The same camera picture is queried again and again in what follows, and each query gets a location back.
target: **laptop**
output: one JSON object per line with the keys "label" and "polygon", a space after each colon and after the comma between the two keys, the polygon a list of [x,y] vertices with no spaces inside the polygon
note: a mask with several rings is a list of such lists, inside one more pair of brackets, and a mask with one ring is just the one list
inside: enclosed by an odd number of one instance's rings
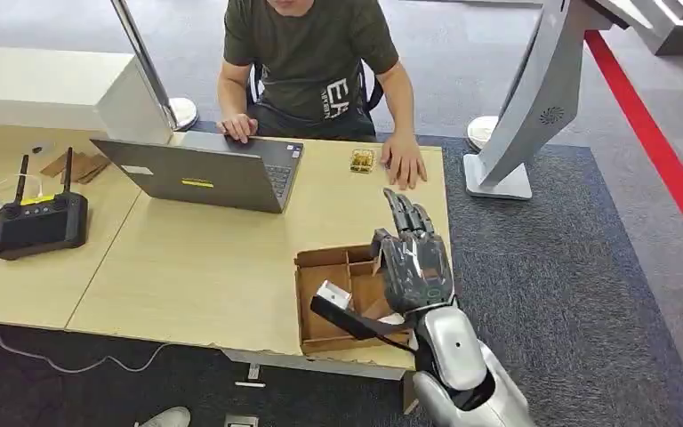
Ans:
{"label": "laptop", "polygon": [[180,146],[91,139],[149,196],[280,214],[302,144],[188,132]]}

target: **metal pole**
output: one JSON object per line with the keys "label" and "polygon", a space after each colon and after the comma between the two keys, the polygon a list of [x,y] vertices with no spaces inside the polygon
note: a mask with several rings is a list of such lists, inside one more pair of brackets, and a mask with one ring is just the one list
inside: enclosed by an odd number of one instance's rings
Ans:
{"label": "metal pole", "polygon": [[134,23],[134,19],[130,14],[126,1],[111,0],[111,3],[117,11],[117,16],[122,22],[122,27],[124,27],[125,33],[134,49],[134,53],[137,55],[137,59],[142,65],[142,71],[145,73],[145,76],[150,82],[150,86],[153,88],[153,93],[156,95],[158,104],[164,111],[169,126],[171,126],[174,131],[188,129],[197,121],[197,107],[195,106],[195,103],[186,98],[169,98],[166,89],[163,84],[161,84],[161,79],[158,78],[158,73],[153,66],[153,61],[150,60],[148,50],[142,42],[140,31]]}

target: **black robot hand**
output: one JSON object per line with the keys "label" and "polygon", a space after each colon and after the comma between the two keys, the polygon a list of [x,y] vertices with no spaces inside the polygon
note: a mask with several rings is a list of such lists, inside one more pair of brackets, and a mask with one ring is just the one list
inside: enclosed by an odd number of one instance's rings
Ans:
{"label": "black robot hand", "polygon": [[383,194],[389,200],[398,235],[377,229],[371,250],[374,256],[381,256],[389,306],[405,315],[451,304],[452,271],[444,241],[435,233],[430,217],[404,195],[390,189]]}

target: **black chair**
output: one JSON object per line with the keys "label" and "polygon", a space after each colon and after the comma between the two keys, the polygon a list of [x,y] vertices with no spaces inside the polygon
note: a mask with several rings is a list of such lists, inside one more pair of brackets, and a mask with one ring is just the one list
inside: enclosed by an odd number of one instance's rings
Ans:
{"label": "black chair", "polygon": [[[360,78],[360,96],[363,100],[363,112],[366,114],[368,118],[373,120],[370,116],[371,110],[373,110],[378,104],[381,102],[381,98],[383,97],[383,87],[381,86],[381,83],[378,81],[378,79],[375,79],[375,85],[373,86],[373,91],[370,93],[370,96],[367,94],[367,83],[365,79],[365,67],[363,67],[362,62],[360,62],[360,73],[359,73],[359,78]],[[263,76],[263,66],[259,62],[255,62],[253,64],[253,70],[252,70],[252,75],[251,78],[248,80],[248,86],[247,87],[247,106],[253,105],[255,102],[257,102],[258,97],[261,96],[260,89],[258,84],[261,82],[261,78]]]}

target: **man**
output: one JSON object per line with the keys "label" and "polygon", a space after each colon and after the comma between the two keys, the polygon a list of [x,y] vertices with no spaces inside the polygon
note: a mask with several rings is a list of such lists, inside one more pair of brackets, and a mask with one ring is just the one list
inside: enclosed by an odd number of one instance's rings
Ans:
{"label": "man", "polygon": [[[381,82],[394,133],[381,162],[390,184],[427,180],[414,136],[413,89],[377,0],[229,0],[224,61],[218,77],[221,132],[368,141],[373,122],[363,110],[361,60]],[[247,107],[250,69],[262,64],[265,90]]]}

